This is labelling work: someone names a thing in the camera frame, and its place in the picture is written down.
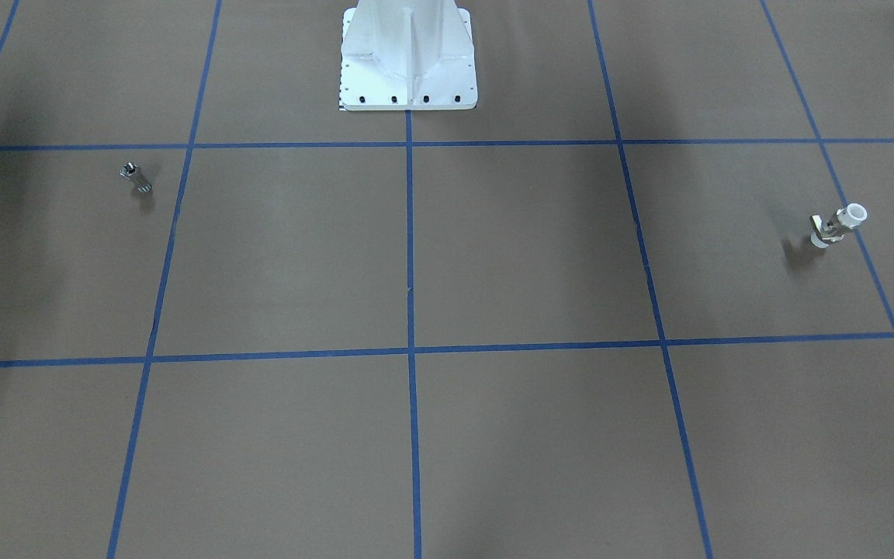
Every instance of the metal part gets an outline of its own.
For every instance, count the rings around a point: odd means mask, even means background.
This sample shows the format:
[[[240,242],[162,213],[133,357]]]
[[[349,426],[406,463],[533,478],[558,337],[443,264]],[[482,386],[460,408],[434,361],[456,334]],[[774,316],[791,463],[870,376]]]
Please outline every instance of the metal part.
[[[844,240],[846,234],[858,229],[863,220],[868,219],[868,212],[865,206],[848,204],[834,212],[830,219],[824,220],[819,215],[812,216],[810,219],[813,223],[813,244],[819,248],[826,248],[828,245]]]
[[[150,181],[147,180],[147,177],[143,176],[143,171],[140,170],[140,167],[132,162],[127,162],[123,166],[122,170],[120,170],[120,176],[131,181],[133,186],[137,187],[138,192],[146,194],[154,188]]]

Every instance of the white cylinder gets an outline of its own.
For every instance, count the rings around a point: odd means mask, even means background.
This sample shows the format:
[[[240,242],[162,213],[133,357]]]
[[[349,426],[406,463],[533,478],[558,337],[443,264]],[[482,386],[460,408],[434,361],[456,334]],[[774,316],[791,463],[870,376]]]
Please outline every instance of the white cylinder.
[[[816,247],[816,248],[830,247],[830,245],[823,243],[823,241],[821,241],[820,238],[816,236],[816,233],[810,234],[809,240],[813,241],[813,247]]]
[[[837,219],[845,227],[854,229],[868,219],[868,211],[860,204],[848,204],[844,211],[837,212]]]

